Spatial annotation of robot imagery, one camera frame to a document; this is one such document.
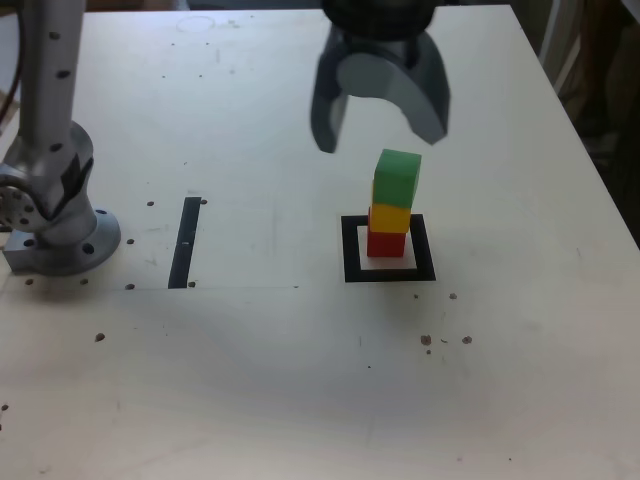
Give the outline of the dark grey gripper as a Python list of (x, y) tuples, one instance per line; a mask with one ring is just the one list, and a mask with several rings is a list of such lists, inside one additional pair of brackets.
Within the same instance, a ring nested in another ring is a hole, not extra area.
[(336, 151), (347, 94), (392, 103), (412, 132), (430, 145), (447, 135), (449, 83), (441, 54), (425, 30), (400, 40), (377, 40), (330, 29), (317, 64), (310, 116), (322, 152)]

